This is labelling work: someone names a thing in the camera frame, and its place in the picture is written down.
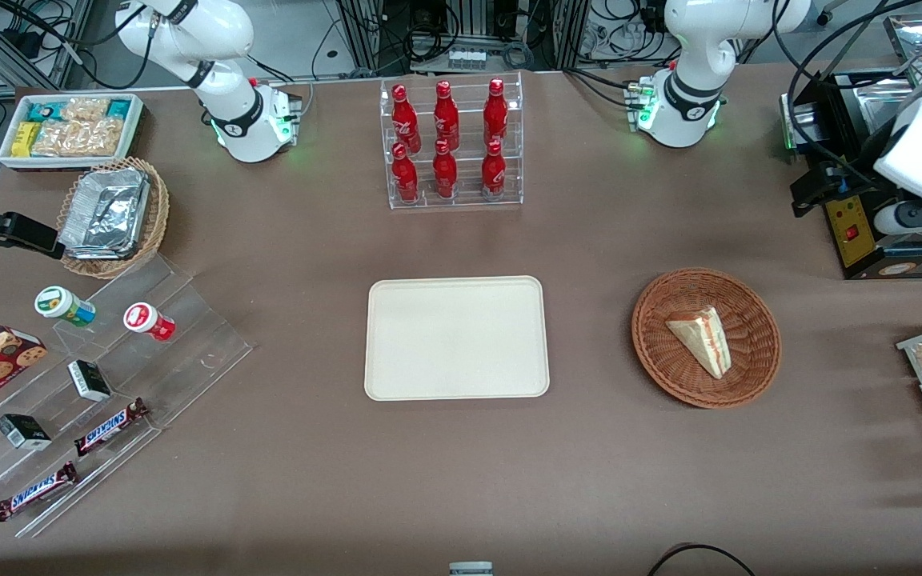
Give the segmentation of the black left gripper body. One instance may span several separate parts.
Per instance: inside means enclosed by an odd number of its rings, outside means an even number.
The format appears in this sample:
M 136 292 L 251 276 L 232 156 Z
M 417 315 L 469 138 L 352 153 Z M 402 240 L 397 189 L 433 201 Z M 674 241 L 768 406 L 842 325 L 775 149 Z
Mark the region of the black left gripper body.
M 903 200 L 904 194 L 894 183 L 878 174 L 874 169 L 875 160 L 879 159 L 888 146 L 890 134 L 870 134 L 862 142 L 854 134 L 841 134 L 829 138 L 829 150 L 837 159 L 852 165 L 856 172 L 863 175 L 870 183 L 841 169 L 842 176 L 837 185 L 833 200 L 844 200 L 856 194 L 874 194 L 875 199 L 883 201 Z

